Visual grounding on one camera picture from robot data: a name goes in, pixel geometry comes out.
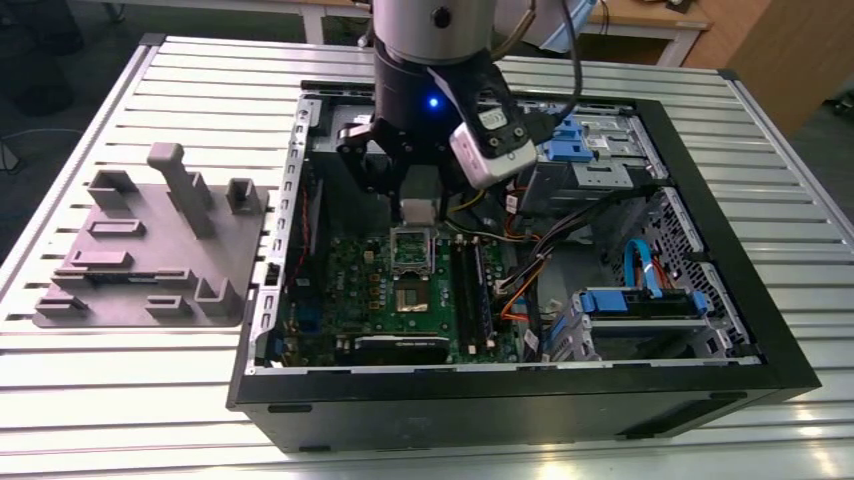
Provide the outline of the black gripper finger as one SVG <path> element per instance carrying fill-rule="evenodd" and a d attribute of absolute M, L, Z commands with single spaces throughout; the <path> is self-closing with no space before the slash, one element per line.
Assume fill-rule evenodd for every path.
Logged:
<path fill-rule="evenodd" d="M 450 210 L 451 197 L 470 191 L 473 186 L 450 149 L 441 152 L 437 167 L 441 182 L 438 220 L 445 221 Z"/>
<path fill-rule="evenodd" d="M 407 134 L 379 118 L 367 124 L 347 124 L 337 135 L 337 152 L 359 188 L 389 198 L 393 221 L 402 220 L 401 187 L 409 171 L 406 153 Z M 385 152 L 389 163 L 377 167 L 367 159 L 369 144 L 374 142 Z"/>

